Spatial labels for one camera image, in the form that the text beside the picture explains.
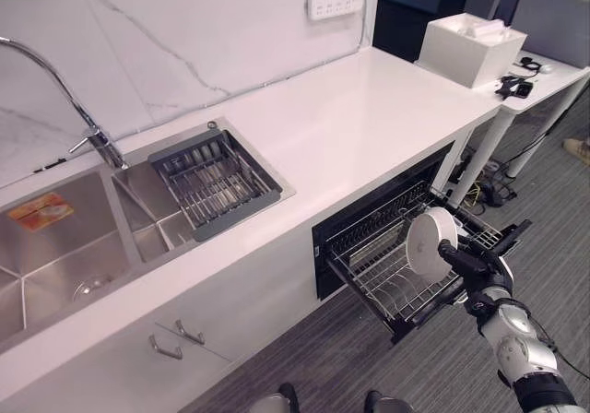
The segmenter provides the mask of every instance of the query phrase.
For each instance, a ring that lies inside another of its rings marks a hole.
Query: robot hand
[[[584,413],[561,378],[553,351],[537,337],[530,312],[513,299],[513,275],[501,257],[476,245],[455,249],[447,240],[439,255],[461,276],[466,310],[490,343],[501,380],[525,413]]]

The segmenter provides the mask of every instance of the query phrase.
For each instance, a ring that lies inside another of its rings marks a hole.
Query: wire rack
[[[227,131],[216,126],[150,160],[197,241],[280,198],[281,189]]]
[[[459,276],[450,272],[429,284],[410,268],[406,236],[411,221],[428,207],[440,205],[440,196],[419,182],[332,237],[331,257],[341,273],[388,320],[410,321]],[[502,235],[462,208],[451,210],[464,236],[492,248]]]
[[[170,165],[177,172],[159,175],[193,229],[271,190],[223,141],[195,147]]]

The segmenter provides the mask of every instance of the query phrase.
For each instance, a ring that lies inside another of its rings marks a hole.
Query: power strip
[[[307,0],[307,15],[310,20],[340,17],[362,9],[364,0]]]

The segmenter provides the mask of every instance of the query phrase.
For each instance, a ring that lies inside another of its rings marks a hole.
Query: cabinet door
[[[181,360],[157,353],[148,338]],[[210,386],[227,362],[142,320],[7,399],[0,410],[18,413],[172,412]]]
[[[312,236],[293,230],[166,304],[160,325],[180,319],[205,346],[230,359],[248,358],[318,306]]]

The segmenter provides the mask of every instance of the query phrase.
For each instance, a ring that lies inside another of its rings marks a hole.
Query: tissue box
[[[468,88],[506,75],[526,35],[513,29],[506,29],[501,38],[498,34],[477,38],[466,35],[470,27],[481,22],[487,20],[469,14],[431,21],[416,64]]]

